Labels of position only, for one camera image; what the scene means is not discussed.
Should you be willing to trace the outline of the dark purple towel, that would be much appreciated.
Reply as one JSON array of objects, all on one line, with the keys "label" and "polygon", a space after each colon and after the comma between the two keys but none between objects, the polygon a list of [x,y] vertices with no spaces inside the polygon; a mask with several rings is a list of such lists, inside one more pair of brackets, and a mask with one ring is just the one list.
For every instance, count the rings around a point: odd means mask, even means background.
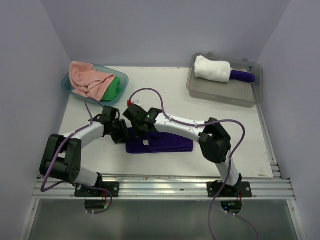
[{"label": "dark purple towel", "polygon": [[165,132],[148,132],[137,136],[132,127],[128,128],[130,139],[125,143],[129,154],[192,152],[194,142],[188,138]]}]

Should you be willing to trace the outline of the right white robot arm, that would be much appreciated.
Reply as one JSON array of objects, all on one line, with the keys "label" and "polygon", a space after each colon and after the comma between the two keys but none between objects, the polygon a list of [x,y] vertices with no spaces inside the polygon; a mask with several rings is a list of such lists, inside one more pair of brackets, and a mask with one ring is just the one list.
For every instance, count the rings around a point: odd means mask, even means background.
[{"label": "right white robot arm", "polygon": [[145,111],[132,104],[123,116],[132,124],[137,135],[150,132],[174,134],[199,144],[203,157],[214,163],[223,182],[223,192],[235,196],[241,190],[242,176],[232,159],[231,137],[215,118],[207,121],[196,121],[166,114],[158,108]]}]

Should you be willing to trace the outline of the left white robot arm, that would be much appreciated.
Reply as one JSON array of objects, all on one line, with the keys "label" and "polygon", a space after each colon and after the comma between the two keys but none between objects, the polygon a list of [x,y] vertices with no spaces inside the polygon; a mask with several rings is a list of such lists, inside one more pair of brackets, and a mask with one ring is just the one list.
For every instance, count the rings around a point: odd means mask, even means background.
[{"label": "left white robot arm", "polygon": [[110,136],[115,144],[129,138],[123,119],[97,115],[83,127],[64,135],[52,134],[47,141],[39,172],[44,176],[40,190],[47,192],[57,184],[46,187],[48,178],[86,188],[92,196],[103,193],[101,174],[82,167],[82,150],[97,139]]}]

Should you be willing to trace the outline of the green towel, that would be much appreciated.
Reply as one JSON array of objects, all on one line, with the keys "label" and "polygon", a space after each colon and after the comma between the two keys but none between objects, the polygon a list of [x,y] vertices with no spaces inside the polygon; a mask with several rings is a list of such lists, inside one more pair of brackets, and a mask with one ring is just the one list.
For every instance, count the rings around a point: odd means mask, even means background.
[{"label": "green towel", "polygon": [[119,77],[115,77],[114,80],[111,82],[107,90],[105,91],[101,101],[113,101],[117,98],[117,96],[122,91],[122,88],[120,86],[121,79]]}]

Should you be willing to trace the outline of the teal plastic bin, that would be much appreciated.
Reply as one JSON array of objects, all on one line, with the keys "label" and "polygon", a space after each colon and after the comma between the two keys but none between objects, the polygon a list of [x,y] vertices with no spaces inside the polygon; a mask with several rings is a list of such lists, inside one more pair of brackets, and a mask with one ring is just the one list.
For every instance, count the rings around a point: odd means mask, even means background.
[{"label": "teal plastic bin", "polygon": [[[93,64],[94,65],[94,69],[99,71],[99,72],[104,72],[104,73],[110,73],[110,74],[114,74],[116,77],[120,78],[120,87],[121,87],[121,92],[120,94],[116,97],[115,100],[113,101],[99,101],[103,106],[113,106],[115,105],[120,98],[122,97],[122,95],[124,94],[126,87],[129,83],[129,78],[126,74],[119,72],[117,70],[105,67],[105,66],[101,66],[101,65],[97,65],[97,64]],[[73,93],[74,88],[72,87],[71,83],[70,83],[70,77],[69,77],[69,73],[67,73],[67,75],[63,78],[62,82],[61,82],[61,87],[64,91],[66,91],[67,93],[73,95],[74,97],[81,99],[81,100],[85,100],[86,97],[78,95]]]}]

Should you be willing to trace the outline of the pink towel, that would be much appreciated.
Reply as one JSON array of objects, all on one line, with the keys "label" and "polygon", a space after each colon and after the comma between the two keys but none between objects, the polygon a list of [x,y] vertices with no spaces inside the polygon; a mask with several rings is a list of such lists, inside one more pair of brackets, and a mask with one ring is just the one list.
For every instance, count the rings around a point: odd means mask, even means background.
[{"label": "pink towel", "polygon": [[91,63],[72,61],[69,67],[69,80],[73,93],[101,101],[116,76],[94,69]]}]

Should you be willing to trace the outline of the rolled white towel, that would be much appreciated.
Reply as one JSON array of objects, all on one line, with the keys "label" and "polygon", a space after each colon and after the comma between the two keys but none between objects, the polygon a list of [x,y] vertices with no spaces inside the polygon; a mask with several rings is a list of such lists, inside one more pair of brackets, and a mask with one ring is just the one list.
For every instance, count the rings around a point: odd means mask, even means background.
[{"label": "rolled white towel", "polygon": [[232,68],[229,62],[221,60],[209,60],[202,55],[195,58],[194,75],[208,81],[228,83]]}]

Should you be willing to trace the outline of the rolled purple towel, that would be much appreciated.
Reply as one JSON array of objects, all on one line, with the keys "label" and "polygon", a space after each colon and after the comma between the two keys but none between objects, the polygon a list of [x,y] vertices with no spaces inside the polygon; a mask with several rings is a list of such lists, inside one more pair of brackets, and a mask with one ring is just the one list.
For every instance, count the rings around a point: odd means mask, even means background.
[{"label": "rolled purple towel", "polygon": [[238,71],[238,70],[232,70],[230,73],[230,80],[236,80],[240,82],[245,83],[254,83],[255,82],[255,76],[248,72]]}]

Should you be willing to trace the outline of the grey transparent plastic tray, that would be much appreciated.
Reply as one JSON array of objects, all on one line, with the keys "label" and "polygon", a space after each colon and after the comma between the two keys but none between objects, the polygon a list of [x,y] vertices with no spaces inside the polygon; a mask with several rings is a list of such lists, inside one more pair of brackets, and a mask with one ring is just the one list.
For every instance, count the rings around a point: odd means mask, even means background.
[{"label": "grey transparent plastic tray", "polygon": [[[229,80],[229,82],[223,83],[197,78],[194,72],[194,63],[197,56],[203,56],[211,61],[229,62],[233,70],[253,74],[255,82]],[[191,59],[186,88],[189,95],[194,98],[251,108],[261,104],[264,99],[263,68],[258,63],[247,60],[197,53]]]}]

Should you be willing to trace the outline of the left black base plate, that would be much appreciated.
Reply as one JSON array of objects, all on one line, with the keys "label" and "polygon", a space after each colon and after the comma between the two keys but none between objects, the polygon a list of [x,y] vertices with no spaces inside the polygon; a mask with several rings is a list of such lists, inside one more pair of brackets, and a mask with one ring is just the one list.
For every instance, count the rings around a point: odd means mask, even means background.
[{"label": "left black base plate", "polygon": [[74,196],[79,198],[117,198],[119,189],[120,183],[118,181],[104,181],[102,175],[99,175],[94,186],[77,185]]}]

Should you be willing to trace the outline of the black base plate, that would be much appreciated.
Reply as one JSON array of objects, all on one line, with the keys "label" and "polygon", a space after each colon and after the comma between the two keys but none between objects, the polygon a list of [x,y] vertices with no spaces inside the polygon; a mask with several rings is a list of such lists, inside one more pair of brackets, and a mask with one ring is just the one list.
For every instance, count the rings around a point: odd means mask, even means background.
[{"label": "black base plate", "polygon": [[118,181],[104,181],[102,175],[99,175],[94,186],[77,185],[74,196],[79,198],[117,198],[119,189],[120,183]]},{"label": "black base plate", "polygon": [[[207,182],[207,194],[209,198],[213,198],[220,188],[222,187],[223,182],[221,180],[216,180],[213,182]],[[242,181],[237,186],[225,185],[224,188],[220,191],[218,198],[251,198],[253,196],[251,185],[248,181]]]}]

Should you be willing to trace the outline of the aluminium mounting rail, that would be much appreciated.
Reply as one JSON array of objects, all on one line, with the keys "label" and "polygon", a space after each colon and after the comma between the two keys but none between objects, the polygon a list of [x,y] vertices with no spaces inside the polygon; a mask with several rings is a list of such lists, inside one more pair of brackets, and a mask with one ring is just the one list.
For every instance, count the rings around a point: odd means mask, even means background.
[{"label": "aluminium mounting rail", "polygon": [[[272,178],[244,178],[251,200],[294,200],[290,180],[281,178],[279,166],[271,164]],[[117,182],[118,200],[208,200],[207,183],[215,177],[104,174],[105,182]]]}]

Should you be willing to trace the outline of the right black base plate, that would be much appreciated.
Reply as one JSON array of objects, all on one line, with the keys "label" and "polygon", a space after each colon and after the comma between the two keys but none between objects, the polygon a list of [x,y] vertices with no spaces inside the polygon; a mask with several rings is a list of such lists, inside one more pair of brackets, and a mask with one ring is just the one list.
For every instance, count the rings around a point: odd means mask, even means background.
[{"label": "right black base plate", "polygon": [[[213,198],[220,188],[222,187],[223,182],[221,180],[216,180],[213,182],[207,182],[207,194],[209,198]],[[225,185],[224,188],[220,191],[218,198],[251,198],[253,196],[251,185],[248,181],[242,181],[237,186]]]}]

